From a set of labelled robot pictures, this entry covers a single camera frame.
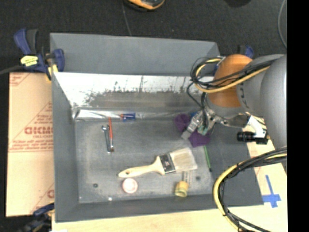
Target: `green pencil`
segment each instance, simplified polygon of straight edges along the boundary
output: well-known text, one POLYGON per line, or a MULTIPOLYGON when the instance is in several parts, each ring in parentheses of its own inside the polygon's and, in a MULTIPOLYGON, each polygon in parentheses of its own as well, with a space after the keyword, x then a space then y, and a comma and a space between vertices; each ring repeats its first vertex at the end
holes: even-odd
POLYGON ((207 161, 207 165, 208 165, 209 171, 212 172, 211 161, 209 160, 209 156, 208 156, 206 145, 204 145, 204 151, 205 151, 205 156, 206 156, 206 161, 207 161))

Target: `blue clamp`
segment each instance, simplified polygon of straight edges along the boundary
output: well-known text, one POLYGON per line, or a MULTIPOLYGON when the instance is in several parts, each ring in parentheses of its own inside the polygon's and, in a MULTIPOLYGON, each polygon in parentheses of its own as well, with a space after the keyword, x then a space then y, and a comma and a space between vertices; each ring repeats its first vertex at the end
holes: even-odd
POLYGON ((36 50, 37 32, 38 31, 36 29, 20 29, 14 34, 14 41, 17 47, 25 55, 21 59, 24 69, 32 72, 37 71, 46 73, 50 78, 47 60, 52 58, 57 66, 57 70, 62 72, 65 65, 64 53, 62 49, 56 49, 51 54, 46 56, 44 53, 38 53, 36 50))
POLYGON ((49 212, 51 210, 54 210, 54 208, 55 208, 55 204, 54 203, 50 203, 50 204, 45 205, 45 206, 39 208, 38 210, 34 211, 33 215, 35 217, 38 217, 38 216, 46 214, 47 212, 49 212))

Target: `purple object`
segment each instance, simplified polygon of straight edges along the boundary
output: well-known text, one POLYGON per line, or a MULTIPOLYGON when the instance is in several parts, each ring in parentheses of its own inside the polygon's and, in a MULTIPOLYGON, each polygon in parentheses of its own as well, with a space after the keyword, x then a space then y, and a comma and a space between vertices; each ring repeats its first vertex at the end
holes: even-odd
MULTIPOLYGON (((184 130, 186 130, 190 123, 190 117, 187 114, 179 114, 174 118, 174 123, 177 129, 180 132, 183 132, 184 130)), ((195 130, 189 137, 189 141, 192 147, 198 147, 209 143, 210 137, 207 134, 202 135, 195 130)))

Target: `black floor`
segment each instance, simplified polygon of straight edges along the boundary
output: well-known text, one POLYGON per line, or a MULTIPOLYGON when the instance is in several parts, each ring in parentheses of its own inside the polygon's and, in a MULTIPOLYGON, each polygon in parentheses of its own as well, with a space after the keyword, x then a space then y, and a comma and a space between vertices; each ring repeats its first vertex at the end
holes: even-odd
MULTIPOLYGON (((287 0, 166 0, 145 13, 123 7, 122 0, 0 0, 0 70, 18 64, 22 53, 13 34, 21 28, 39 30, 38 49, 49 49, 50 32, 83 32, 214 41, 224 56, 249 45, 256 58, 286 53, 287 0)), ((10 232, 31 218, 5 218, 6 74, 0 100, 0 232, 10 232)))

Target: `cardboard box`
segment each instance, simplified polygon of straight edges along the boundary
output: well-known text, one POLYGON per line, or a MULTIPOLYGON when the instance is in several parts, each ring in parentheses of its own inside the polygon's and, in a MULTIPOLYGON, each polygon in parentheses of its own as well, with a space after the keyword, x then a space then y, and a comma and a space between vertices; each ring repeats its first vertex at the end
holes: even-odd
POLYGON ((6 216, 30 215, 54 201, 51 81, 10 74, 6 216))

